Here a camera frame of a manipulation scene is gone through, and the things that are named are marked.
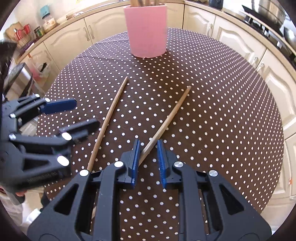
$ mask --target round table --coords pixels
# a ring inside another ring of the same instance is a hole
[[[38,135],[98,118],[103,123],[124,78],[128,83],[101,143],[93,170],[104,169],[149,142],[184,90],[189,96],[162,136],[165,148],[197,171],[217,170],[260,213],[279,179],[283,160],[281,117],[265,81],[237,52],[202,34],[169,28],[167,51],[142,59],[127,33],[89,47],[58,75],[50,99],[74,97],[70,112],[41,115]],[[98,133],[75,145],[73,175],[86,169]],[[162,188],[154,148],[139,167],[134,190],[120,194],[121,239],[178,238],[178,193]],[[50,199],[69,180],[49,183]]]

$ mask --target cream cabinet door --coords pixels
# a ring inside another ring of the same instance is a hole
[[[213,13],[185,5],[183,29],[212,36],[215,19]]]
[[[54,82],[55,78],[60,73],[60,70],[57,67],[57,65],[55,64],[55,62],[53,61],[51,55],[49,54],[49,52],[43,42],[40,43],[32,51],[30,51],[30,55],[31,55],[31,57],[38,56],[38,58],[40,58],[40,61],[42,63],[49,62],[49,64],[50,64],[50,73],[49,73],[48,78],[36,82],[39,85],[39,87],[42,88],[42,90],[44,92],[47,92],[49,90],[50,86],[52,85],[52,83]],[[29,60],[29,57],[27,56],[26,58],[24,58],[24,60],[22,62],[27,63],[28,60]]]
[[[216,16],[212,38],[221,41],[241,54],[254,68],[260,62],[266,47],[234,23]]]
[[[180,3],[166,3],[167,11],[167,24],[169,28],[182,28],[184,4]]]
[[[111,8],[84,19],[93,43],[127,31],[123,7]]]
[[[287,143],[284,142],[284,158],[282,161],[281,174],[280,174],[279,181],[276,185],[276,189],[272,194],[272,199],[286,198],[286,197],[292,196],[292,188],[294,188],[294,185],[292,182],[291,160],[293,160],[293,155],[295,156],[294,159],[296,158],[296,153],[294,153],[293,146],[291,146],[293,145],[291,141],[288,142],[288,145],[289,145],[290,152],[288,152]]]
[[[266,50],[257,71],[267,83],[281,114],[284,138],[296,133],[296,83],[283,64]]]
[[[84,19],[78,20],[44,40],[56,65],[62,70],[78,54],[92,45]]]
[[[272,230],[277,230],[296,203],[296,134],[284,142],[281,175],[269,203],[261,213]]]

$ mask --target bowl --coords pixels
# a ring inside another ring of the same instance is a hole
[[[58,20],[57,20],[57,23],[58,24],[62,24],[62,23],[64,23],[64,22],[66,22],[68,20],[68,15],[65,15],[65,16],[62,16],[61,18],[59,18]]]

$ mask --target metal screw head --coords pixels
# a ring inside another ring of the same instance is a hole
[[[116,162],[114,162],[114,166],[115,167],[122,167],[123,166],[123,162],[122,161],[116,161]]]
[[[72,139],[72,136],[68,133],[68,132],[64,132],[62,133],[62,137],[66,140],[66,141],[70,141]]]
[[[10,140],[15,140],[17,137],[15,136],[15,134],[9,134],[9,139]]]
[[[182,167],[184,164],[183,164],[183,162],[181,162],[181,161],[176,161],[175,163],[174,163],[174,166],[175,167]]]
[[[70,164],[69,160],[64,156],[58,156],[57,162],[60,163],[64,167],[66,167]]]
[[[89,174],[89,171],[86,170],[86,169],[84,169],[84,170],[81,170],[81,171],[79,172],[79,174],[80,174],[80,176],[82,176],[82,177],[86,177],[86,176]]]
[[[210,171],[209,171],[209,175],[210,175],[211,177],[216,177],[216,176],[218,176],[218,172],[217,172],[216,170],[210,170]]]

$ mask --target pink container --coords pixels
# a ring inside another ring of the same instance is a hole
[[[166,51],[167,6],[124,7],[131,53],[153,58]]]

